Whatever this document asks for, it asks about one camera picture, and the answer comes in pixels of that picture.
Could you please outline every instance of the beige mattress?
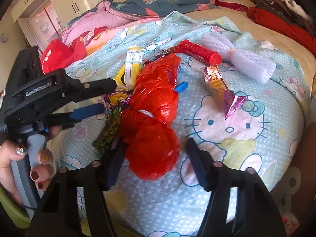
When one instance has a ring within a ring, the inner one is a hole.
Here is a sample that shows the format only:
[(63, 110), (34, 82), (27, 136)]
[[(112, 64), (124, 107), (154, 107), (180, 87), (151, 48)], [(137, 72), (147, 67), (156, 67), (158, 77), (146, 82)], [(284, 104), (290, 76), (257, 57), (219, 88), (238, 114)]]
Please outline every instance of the beige mattress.
[(234, 11), (228, 8), (194, 11), (186, 14), (194, 20), (211, 20), (227, 16), (241, 31), (250, 31), (252, 36), (257, 40), (268, 40), (276, 48), (295, 58), (303, 68), (306, 84), (312, 90), (313, 77), (316, 73), (315, 57), (305, 47), (278, 32), (255, 24), (247, 17), (247, 14), (240, 11)]

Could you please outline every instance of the round wall object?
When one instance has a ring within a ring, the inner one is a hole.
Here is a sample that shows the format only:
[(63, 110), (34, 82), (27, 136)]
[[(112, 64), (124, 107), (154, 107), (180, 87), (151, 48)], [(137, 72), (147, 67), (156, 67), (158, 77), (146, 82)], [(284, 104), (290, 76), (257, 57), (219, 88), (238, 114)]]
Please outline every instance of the round wall object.
[(7, 40), (8, 40), (8, 34), (7, 33), (3, 33), (2, 35), (1, 35), (1, 42), (6, 42)]

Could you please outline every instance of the hand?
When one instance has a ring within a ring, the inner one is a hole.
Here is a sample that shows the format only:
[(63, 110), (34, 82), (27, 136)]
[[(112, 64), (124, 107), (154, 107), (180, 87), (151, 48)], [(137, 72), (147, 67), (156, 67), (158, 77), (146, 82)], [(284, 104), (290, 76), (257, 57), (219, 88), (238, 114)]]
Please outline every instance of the hand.
[[(47, 138), (50, 140), (58, 135), (60, 127), (53, 126), (49, 130), (50, 133)], [(7, 140), (0, 148), (0, 184), (13, 202), (17, 205), (22, 205), (22, 200), (15, 185), (11, 170), (11, 160), (19, 161), (25, 156), (16, 153), (18, 147), (18, 144)], [(53, 164), (53, 155), (50, 150), (40, 150), (37, 154), (37, 161), (40, 165), (30, 171), (30, 176), (35, 181), (36, 187), (41, 191), (45, 191), (54, 173), (54, 169), (51, 166)]]

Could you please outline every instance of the hello kitty bed sheet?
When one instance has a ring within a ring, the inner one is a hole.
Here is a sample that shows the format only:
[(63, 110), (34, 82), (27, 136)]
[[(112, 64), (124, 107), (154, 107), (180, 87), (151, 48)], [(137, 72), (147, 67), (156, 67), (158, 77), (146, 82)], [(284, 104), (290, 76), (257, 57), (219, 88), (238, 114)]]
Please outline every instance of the hello kitty bed sheet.
[[(256, 41), (249, 32), (240, 32), (227, 18), (195, 21), (178, 12), (162, 20), (141, 23), (119, 31), (106, 45), (82, 61), (66, 68), (69, 76), (82, 82), (114, 77), (124, 63), (128, 47), (138, 46), (144, 59), (190, 39), (201, 43), (204, 33), (218, 32), (236, 48), (251, 50), (276, 63), (267, 84), (261, 85), (230, 64), (219, 66), (227, 85), (247, 101), (227, 120), (218, 111), (214, 97), (203, 83), (204, 65), (190, 56), (181, 59), (178, 83), (189, 87), (180, 94), (177, 118), (172, 128), (181, 142), (181, 154), (173, 170), (156, 181), (143, 181), (128, 169), (125, 160), (116, 185), (105, 193), (112, 219), (145, 236), (161, 237), (195, 233), (202, 222), (210, 193), (198, 185), (185, 151), (187, 138), (193, 137), (200, 149), (215, 160), (244, 170), (253, 167), (271, 190), (286, 171), (300, 141), (304, 118), (308, 117), (309, 87), (296, 59), (267, 41)], [(94, 98), (70, 103), (60, 111), (103, 102)], [(50, 143), (58, 166), (82, 168), (98, 159), (91, 146), (104, 126), (100, 114), (63, 131)], [(228, 219), (234, 217), (237, 192), (232, 189)], [(78, 189), (81, 218), (85, 218), (83, 190)]]

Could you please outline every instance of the red cylindrical container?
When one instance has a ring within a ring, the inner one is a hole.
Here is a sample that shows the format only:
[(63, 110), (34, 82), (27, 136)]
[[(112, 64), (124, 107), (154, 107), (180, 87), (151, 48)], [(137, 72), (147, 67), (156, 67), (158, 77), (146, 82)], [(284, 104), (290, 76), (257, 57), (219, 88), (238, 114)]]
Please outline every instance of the red cylindrical container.
[(187, 39), (180, 42), (179, 49), (181, 53), (190, 55), (207, 66), (215, 66), (222, 63), (222, 57), (217, 52), (213, 52), (212, 50)]

